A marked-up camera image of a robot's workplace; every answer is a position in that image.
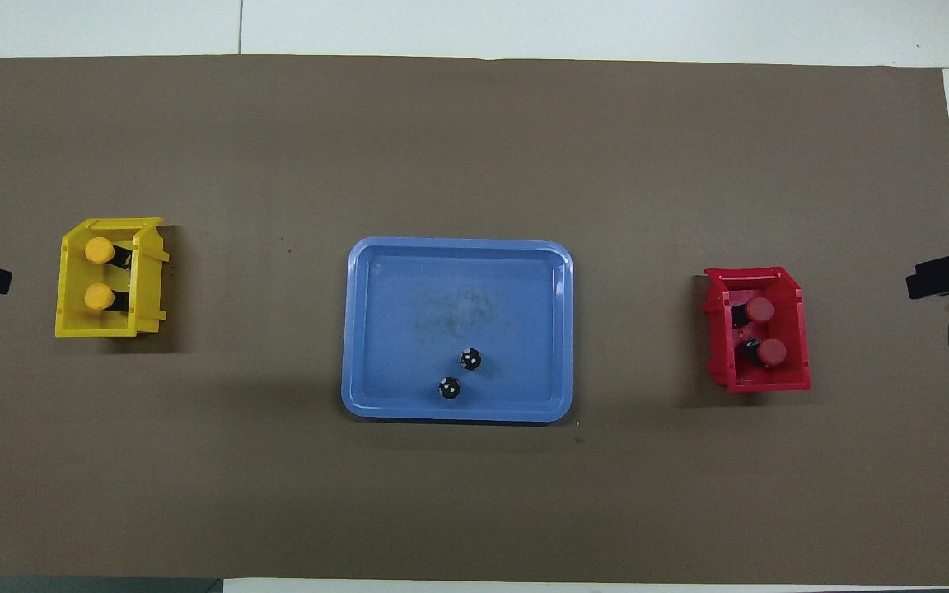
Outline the blue plastic tray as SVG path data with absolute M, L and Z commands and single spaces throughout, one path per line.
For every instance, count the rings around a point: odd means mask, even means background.
M 549 424 L 573 405 L 575 265 L 546 240 L 373 236 L 348 256 L 340 398 L 366 419 Z M 474 347 L 481 367 L 460 353 Z M 438 382 L 455 376 L 455 400 Z

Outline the yellow plastic parts bin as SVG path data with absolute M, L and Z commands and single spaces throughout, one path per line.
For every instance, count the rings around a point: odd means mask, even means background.
M 136 338 L 161 329 L 168 314 L 162 303 L 163 269 L 170 263 L 159 232 L 160 217 L 86 219 L 61 240 L 55 334 L 58 338 Z M 102 236 L 133 251 L 132 267 L 95 265 L 84 258 L 86 242 Z M 94 282 L 129 293 L 129 313 L 92 311 L 83 293 Z

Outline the brown paper table mat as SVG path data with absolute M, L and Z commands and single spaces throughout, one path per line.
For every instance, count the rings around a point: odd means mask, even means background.
M 61 240 L 160 217 L 168 316 L 58 338 Z M 548 427 L 340 401 L 367 236 L 551 240 Z M 938 70 L 0 59 L 0 573 L 949 585 Z M 812 386 L 709 375 L 708 268 L 802 287 Z

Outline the yellow push button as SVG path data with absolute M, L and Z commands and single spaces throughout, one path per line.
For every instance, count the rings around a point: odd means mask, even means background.
M 123 270 L 132 267 L 133 251 L 117 246 L 102 236 L 95 236 L 83 248 L 84 258 L 95 265 L 109 265 Z
M 129 293 L 117 292 L 104 282 L 94 282 L 87 286 L 82 300 L 92 311 L 129 313 Z

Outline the red push button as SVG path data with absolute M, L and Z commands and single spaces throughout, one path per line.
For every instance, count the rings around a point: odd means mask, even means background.
M 779 367 L 787 359 L 788 347 L 775 338 L 750 338 L 738 347 L 741 354 L 755 367 Z
M 732 326 L 740 328 L 750 324 L 765 324 L 774 318 L 775 307 L 764 296 L 753 296 L 746 303 L 731 307 Z

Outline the red plastic parts bin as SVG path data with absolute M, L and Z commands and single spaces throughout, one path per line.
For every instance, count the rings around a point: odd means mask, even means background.
M 802 287 L 783 267 L 708 268 L 707 296 L 702 311 L 708 317 L 709 375 L 734 394 L 804 391 L 812 386 Z M 754 296 L 767 297 L 775 315 L 765 324 L 732 326 L 731 307 Z M 738 347 L 750 338 L 775 338 L 788 347 L 779 367 L 755 367 Z

